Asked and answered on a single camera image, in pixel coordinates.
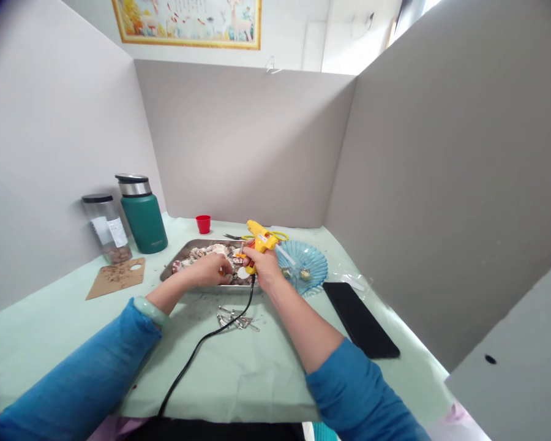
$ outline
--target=light green tablecloth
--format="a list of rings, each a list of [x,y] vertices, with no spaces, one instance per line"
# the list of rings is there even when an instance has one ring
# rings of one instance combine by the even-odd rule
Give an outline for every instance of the light green tablecloth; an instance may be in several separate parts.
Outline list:
[[[244,224],[213,221],[211,234],[201,236],[193,219],[163,217],[170,245],[161,253],[145,256],[142,284],[86,301],[99,268],[106,265],[99,257],[0,312],[0,411],[113,320],[131,297],[146,295],[157,286],[164,265],[186,242],[222,238],[224,233],[247,233]],[[333,274],[339,272],[338,268],[359,276],[343,247],[326,228],[277,229],[287,232],[291,239],[319,248],[329,264],[329,281],[340,280],[340,275]],[[134,244],[132,249],[134,258],[141,257]],[[365,285],[363,278],[359,283]],[[421,424],[436,422],[453,403],[443,384],[448,373],[369,287],[358,293],[402,352],[399,360],[378,362],[386,381]],[[247,300],[247,295],[186,294],[119,413],[128,417],[155,415],[198,340],[218,328],[218,306],[240,309]],[[321,289],[307,301],[347,335]],[[298,356],[264,293],[254,297],[248,316],[257,319],[261,331],[234,329],[206,341],[175,389],[166,416],[216,422],[319,420]]]

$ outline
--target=blue glass dish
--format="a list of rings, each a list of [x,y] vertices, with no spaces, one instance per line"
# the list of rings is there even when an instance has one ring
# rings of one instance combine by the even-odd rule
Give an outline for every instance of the blue glass dish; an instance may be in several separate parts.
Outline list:
[[[291,276],[288,280],[300,295],[324,282],[329,266],[326,263],[326,258],[317,248],[298,241],[285,241],[281,242],[280,245],[294,259],[296,264],[292,265],[278,248],[275,249],[277,251],[277,262],[280,268],[290,269]],[[300,276],[300,272],[304,268],[310,271],[310,279],[307,281]]]

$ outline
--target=framed painting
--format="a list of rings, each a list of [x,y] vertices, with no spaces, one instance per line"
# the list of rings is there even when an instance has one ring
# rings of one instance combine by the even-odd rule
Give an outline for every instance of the framed painting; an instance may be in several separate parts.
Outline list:
[[[261,0],[112,0],[123,43],[261,49]]]

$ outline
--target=blue sleeve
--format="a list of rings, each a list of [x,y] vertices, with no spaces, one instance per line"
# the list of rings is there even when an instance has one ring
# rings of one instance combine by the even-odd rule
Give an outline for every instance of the blue sleeve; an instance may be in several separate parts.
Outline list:
[[[0,441],[86,440],[126,394],[160,338],[129,300],[119,317],[4,409]]]
[[[343,441],[430,440],[380,367],[347,339],[306,381],[323,421]]]

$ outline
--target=green water bottle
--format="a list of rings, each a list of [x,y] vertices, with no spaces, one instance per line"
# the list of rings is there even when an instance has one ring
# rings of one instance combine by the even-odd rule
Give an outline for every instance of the green water bottle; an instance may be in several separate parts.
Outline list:
[[[149,178],[120,173],[114,176],[121,188],[121,204],[130,229],[143,254],[153,254],[167,247],[167,235],[157,198],[151,192]]]

